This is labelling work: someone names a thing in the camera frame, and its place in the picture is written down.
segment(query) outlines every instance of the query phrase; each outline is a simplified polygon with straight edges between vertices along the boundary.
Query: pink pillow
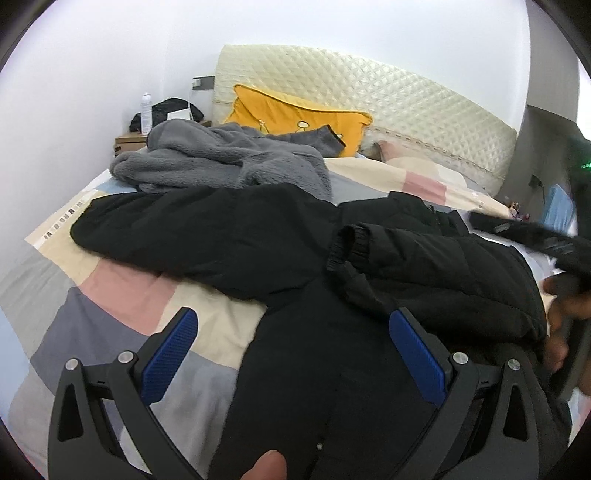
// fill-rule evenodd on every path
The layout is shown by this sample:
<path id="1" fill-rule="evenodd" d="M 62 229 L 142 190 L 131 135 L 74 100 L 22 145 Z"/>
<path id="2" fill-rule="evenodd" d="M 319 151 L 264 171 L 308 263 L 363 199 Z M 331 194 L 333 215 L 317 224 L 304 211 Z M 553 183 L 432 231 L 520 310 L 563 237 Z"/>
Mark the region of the pink pillow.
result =
<path id="1" fill-rule="evenodd" d="M 384 163 L 386 163 L 388 160 L 392 160 L 393 158 L 400 157 L 414 157 L 422 158 L 423 160 L 429 160 L 429 157 L 421 151 L 405 147 L 396 141 L 386 142 L 385 140 L 380 140 L 378 145 L 381 152 L 381 158 Z"/>

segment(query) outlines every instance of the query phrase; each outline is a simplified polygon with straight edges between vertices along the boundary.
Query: black bag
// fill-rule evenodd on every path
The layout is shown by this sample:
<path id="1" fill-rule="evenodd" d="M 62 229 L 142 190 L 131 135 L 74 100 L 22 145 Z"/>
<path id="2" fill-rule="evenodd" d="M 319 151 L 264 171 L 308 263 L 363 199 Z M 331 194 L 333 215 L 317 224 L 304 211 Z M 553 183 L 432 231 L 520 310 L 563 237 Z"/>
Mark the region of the black bag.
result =
<path id="1" fill-rule="evenodd" d="M 196 122 L 200 122 L 203 120 L 203 114 L 199 108 L 194 106 L 192 103 L 189 103 L 191 106 L 191 113 L 193 114 L 193 120 Z M 175 112 L 176 110 L 183 110 L 187 108 L 187 101 L 182 100 L 180 98 L 169 98 L 156 105 L 152 106 L 152 127 L 155 127 L 158 124 L 161 124 L 168 118 L 168 114 L 170 112 Z M 139 113 L 135 114 L 134 119 L 129 124 L 129 131 L 130 132 L 141 132 L 142 131 L 142 122 Z"/>

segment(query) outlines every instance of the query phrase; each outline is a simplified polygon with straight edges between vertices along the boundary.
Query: black jacket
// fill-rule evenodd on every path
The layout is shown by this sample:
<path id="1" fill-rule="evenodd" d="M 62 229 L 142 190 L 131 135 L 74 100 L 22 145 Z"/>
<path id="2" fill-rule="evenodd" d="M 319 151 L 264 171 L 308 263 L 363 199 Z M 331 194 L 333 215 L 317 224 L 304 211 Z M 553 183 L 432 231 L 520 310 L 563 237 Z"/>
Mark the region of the black jacket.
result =
<path id="1" fill-rule="evenodd" d="M 94 200 L 72 238 L 267 304 L 211 480 L 240 478 L 270 449 L 293 480 L 389 478 L 435 412 L 389 339 L 385 315 L 397 306 L 477 362 L 518 358 L 542 475 L 566 449 L 568 414 L 534 375 L 545 317 L 524 259 L 417 197 L 336 207 L 287 184 L 120 194 Z"/>

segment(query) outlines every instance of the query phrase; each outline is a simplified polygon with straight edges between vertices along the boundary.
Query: gray fleece jacket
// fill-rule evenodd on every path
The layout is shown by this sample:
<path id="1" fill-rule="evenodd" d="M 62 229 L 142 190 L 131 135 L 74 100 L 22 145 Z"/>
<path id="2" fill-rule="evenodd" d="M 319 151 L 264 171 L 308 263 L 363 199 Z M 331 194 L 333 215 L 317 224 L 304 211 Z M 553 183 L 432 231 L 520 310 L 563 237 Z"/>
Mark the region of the gray fleece jacket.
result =
<path id="1" fill-rule="evenodd" d="M 207 128 L 173 119 L 154 127 L 147 151 L 120 154 L 110 171 L 143 192 L 292 183 L 330 201 L 323 157 L 337 157 L 344 146 L 328 125 L 309 132 L 264 135 L 236 123 Z"/>

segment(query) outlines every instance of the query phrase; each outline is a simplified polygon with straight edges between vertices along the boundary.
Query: human hand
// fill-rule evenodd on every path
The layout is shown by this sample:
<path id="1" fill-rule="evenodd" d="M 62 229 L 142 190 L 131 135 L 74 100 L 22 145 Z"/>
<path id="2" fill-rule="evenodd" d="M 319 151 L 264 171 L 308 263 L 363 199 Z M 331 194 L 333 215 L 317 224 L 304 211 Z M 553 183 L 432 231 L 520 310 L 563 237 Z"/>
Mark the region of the human hand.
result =
<path id="1" fill-rule="evenodd" d="M 277 450 L 269 450 L 240 480 L 287 480 L 287 463 Z"/>
<path id="2" fill-rule="evenodd" d="M 557 294 L 554 277 L 544 280 L 543 289 L 551 295 Z M 564 318 L 572 317 L 578 320 L 591 318 L 591 291 L 573 295 L 570 297 L 556 298 L 548 310 L 548 323 L 550 324 L 550 336 L 546 339 L 545 359 L 546 366 L 556 372 L 564 363 L 569 347 L 558 333 Z M 591 395 L 591 357 L 579 379 L 579 388 L 586 395 Z"/>

